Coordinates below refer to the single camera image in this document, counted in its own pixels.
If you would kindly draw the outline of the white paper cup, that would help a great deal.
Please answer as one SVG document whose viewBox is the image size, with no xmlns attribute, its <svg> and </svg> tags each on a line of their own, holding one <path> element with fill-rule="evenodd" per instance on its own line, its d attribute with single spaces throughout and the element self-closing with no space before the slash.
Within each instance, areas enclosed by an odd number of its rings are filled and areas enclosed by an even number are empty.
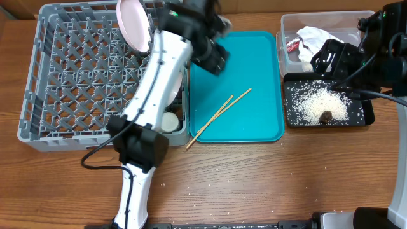
<svg viewBox="0 0 407 229">
<path fill-rule="evenodd" d="M 165 112 L 162 116 L 162 132 L 170 133 L 179 128 L 179 119 L 176 114 Z"/>
</svg>

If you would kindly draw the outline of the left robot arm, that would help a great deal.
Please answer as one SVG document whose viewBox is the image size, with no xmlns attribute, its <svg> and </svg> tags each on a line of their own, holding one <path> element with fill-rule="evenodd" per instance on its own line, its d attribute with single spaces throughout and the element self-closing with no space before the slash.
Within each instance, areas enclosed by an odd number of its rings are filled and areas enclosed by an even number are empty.
<svg viewBox="0 0 407 229">
<path fill-rule="evenodd" d="M 165 108 L 182 82 L 188 61 L 218 75 L 229 53 L 216 40 L 231 29 L 218 14 L 217 1 L 167 3 L 154 32 L 139 1 L 118 1 L 116 16 L 122 36 L 150 58 L 137 90 L 122 116 L 111 116 L 107 129 L 123 169 L 120 207 L 111 228 L 142 228 L 155 169 L 162 163 L 169 140 L 162 135 Z"/>
</svg>

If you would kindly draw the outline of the brown food scrap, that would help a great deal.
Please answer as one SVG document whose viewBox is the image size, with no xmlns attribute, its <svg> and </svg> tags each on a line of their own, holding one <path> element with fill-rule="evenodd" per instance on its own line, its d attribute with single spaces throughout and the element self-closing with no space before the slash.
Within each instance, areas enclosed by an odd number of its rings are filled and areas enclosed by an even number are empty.
<svg viewBox="0 0 407 229">
<path fill-rule="evenodd" d="M 332 119 L 333 119 L 332 112 L 324 111 L 319 117 L 319 122 L 323 125 L 327 125 Z"/>
</svg>

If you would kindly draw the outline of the small white bowl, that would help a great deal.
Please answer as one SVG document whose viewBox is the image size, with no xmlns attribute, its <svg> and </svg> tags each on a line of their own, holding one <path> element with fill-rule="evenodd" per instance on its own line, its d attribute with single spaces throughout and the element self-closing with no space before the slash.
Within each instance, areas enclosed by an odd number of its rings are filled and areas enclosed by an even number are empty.
<svg viewBox="0 0 407 229">
<path fill-rule="evenodd" d="M 183 80 L 183 74 L 182 74 L 182 72 L 179 72 L 179 74 L 178 74 L 178 76 L 177 76 L 177 78 L 175 80 L 175 83 L 173 84 L 173 87 L 172 87 L 172 89 L 170 91 L 169 98 L 168 98 L 168 100 L 166 102 L 167 107 L 170 106 L 173 103 L 174 99 L 177 97 L 177 94 L 178 94 L 179 89 L 180 89 L 181 84 L 182 84 L 182 80 Z"/>
</svg>

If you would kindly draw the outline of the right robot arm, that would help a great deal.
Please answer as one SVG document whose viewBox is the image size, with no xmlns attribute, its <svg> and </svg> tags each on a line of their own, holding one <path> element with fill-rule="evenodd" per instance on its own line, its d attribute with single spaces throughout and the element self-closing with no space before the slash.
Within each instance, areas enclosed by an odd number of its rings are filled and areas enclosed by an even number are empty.
<svg viewBox="0 0 407 229">
<path fill-rule="evenodd" d="M 363 33 L 358 46 L 327 40 L 312 57 L 315 73 L 335 80 L 332 91 L 352 99 L 387 99 L 396 103 L 399 156 L 396 185 L 388 208 L 359 207 L 354 228 L 406 228 L 406 1 L 386 4 L 359 18 Z"/>
</svg>

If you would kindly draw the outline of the white napkin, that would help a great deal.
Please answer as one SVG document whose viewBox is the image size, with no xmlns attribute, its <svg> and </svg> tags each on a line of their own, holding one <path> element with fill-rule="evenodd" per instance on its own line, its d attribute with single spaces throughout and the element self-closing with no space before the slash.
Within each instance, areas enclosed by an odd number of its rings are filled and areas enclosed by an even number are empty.
<svg viewBox="0 0 407 229">
<path fill-rule="evenodd" d="M 310 62 L 312 57 L 320 51 L 324 43 L 329 39 L 343 42 L 325 30 L 310 26 L 298 30 L 297 35 L 300 37 L 298 58 L 302 62 Z"/>
</svg>

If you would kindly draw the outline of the red snack wrapper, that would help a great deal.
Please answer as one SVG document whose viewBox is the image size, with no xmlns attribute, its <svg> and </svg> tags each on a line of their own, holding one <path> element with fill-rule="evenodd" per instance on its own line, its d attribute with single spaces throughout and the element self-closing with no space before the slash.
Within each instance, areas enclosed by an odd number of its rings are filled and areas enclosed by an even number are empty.
<svg viewBox="0 0 407 229">
<path fill-rule="evenodd" d="M 301 41 L 301 40 L 302 40 L 302 38 L 298 36 L 298 37 L 294 38 L 293 40 L 288 41 L 288 42 L 286 43 L 287 52 L 288 52 L 288 53 L 291 53 L 291 52 L 297 50 L 298 47 L 299 47 L 299 45 L 300 45 L 300 41 Z"/>
</svg>

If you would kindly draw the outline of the white plate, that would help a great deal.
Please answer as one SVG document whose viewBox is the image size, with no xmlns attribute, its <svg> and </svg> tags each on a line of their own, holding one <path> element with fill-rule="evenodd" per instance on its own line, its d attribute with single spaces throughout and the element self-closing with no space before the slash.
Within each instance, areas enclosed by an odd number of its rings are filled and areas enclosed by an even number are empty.
<svg viewBox="0 0 407 229">
<path fill-rule="evenodd" d="M 116 16 L 120 32 L 127 44 L 142 53 L 149 51 L 148 16 L 139 0 L 118 0 Z"/>
</svg>

